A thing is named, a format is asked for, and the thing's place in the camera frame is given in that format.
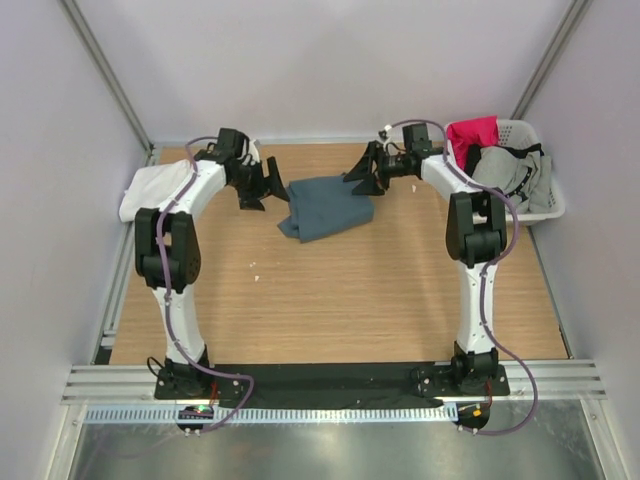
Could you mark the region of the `blue-grey t-shirt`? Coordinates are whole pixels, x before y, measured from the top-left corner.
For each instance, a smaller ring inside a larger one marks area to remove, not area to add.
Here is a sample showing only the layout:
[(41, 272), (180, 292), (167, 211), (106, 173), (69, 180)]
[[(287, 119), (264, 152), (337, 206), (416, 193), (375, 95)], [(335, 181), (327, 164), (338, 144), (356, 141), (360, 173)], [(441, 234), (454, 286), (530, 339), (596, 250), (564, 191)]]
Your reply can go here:
[(343, 175), (292, 181), (287, 187), (289, 215), (278, 224), (280, 232), (309, 243), (371, 222), (374, 203), (354, 195), (356, 185)]

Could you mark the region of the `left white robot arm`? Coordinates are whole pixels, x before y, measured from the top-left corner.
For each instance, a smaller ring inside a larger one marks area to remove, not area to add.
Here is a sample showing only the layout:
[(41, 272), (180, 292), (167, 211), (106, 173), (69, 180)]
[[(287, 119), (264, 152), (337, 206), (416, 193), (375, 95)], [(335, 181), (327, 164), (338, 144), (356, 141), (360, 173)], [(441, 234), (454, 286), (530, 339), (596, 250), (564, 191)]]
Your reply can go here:
[(151, 289), (161, 310), (167, 350), (157, 375), (162, 387), (179, 389), (189, 399), (204, 398), (216, 379), (252, 384), (241, 373), (211, 367), (201, 335), (194, 285), (202, 257), (196, 221), (227, 187), (236, 191), (243, 210), (261, 211), (263, 201), (286, 201), (277, 160), (262, 158), (256, 140), (234, 128), (196, 137), (185, 146), (187, 176), (157, 207), (142, 207), (134, 218), (135, 270)]

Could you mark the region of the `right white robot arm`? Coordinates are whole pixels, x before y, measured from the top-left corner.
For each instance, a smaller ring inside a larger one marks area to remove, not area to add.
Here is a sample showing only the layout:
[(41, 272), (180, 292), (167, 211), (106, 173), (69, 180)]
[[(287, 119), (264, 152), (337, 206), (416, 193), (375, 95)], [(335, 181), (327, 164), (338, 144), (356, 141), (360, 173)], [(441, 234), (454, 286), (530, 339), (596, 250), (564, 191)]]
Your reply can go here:
[(502, 197), (478, 187), (460, 170), (448, 144), (435, 146), (432, 123), (404, 122), (403, 145), (390, 138), (391, 125), (369, 142), (343, 180), (358, 196), (382, 196), (394, 178), (415, 176), (448, 201), (446, 251), (458, 268), (460, 324), (450, 365), (441, 372), (418, 372), (419, 388), (437, 384), (464, 396), (483, 395), (499, 377), (499, 353), (493, 329), (493, 284), (497, 260), (507, 247)]

